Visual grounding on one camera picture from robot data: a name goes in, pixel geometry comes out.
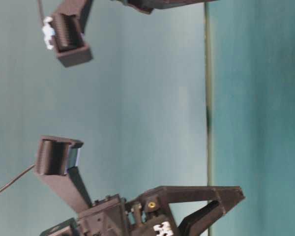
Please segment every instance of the gripper jaw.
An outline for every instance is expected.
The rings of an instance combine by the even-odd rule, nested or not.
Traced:
[[[126,6],[131,6],[139,12],[151,14],[154,9],[168,9],[190,4],[209,2],[214,0],[118,0]]]

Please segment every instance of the gray-green wall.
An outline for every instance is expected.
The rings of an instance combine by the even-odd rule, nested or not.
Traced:
[[[213,184],[246,195],[213,235],[295,235],[295,0],[221,0],[208,19]]]
[[[43,1],[49,13],[60,1]],[[151,16],[94,2],[94,60],[63,68],[35,1],[0,0],[0,186],[35,160],[40,134],[81,139],[92,199],[162,184],[206,185],[203,5]],[[199,204],[174,206],[177,220]],[[34,236],[75,216],[29,173],[0,195],[0,235]]]

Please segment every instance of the black 3d-printed part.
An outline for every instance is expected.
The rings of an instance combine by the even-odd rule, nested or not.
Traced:
[[[79,148],[82,142],[50,136],[42,136],[39,150],[44,142],[54,141],[71,144]],[[50,158],[59,165],[63,161],[61,146],[49,146],[44,152],[45,163]],[[129,202],[119,195],[107,196],[104,200],[95,201],[92,205],[84,187],[77,167],[67,170],[65,175],[38,175],[78,214],[76,230],[84,236],[199,236],[210,225],[245,197],[240,187],[181,187],[160,186],[146,191]],[[171,203],[209,201],[208,205],[185,217],[177,227],[170,209]],[[132,214],[134,223],[130,223]],[[50,236],[71,236],[74,231],[64,224],[64,229],[55,230]]]

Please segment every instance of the black cable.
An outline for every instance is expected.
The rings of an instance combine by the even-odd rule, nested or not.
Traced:
[[[18,174],[17,176],[15,176],[9,183],[7,183],[5,186],[0,188],[0,193],[2,191],[4,191],[5,189],[7,189],[9,186],[11,186],[15,181],[17,181],[20,177],[22,177],[24,174],[26,174],[28,171],[30,171],[31,169],[33,169],[35,166],[35,164],[27,167],[25,170],[23,170],[20,174]]]
[[[41,24],[42,24],[42,26],[44,26],[44,18],[45,18],[45,16],[44,16],[43,5],[41,3],[41,0],[37,0],[37,4],[38,4],[38,10],[39,10]]]

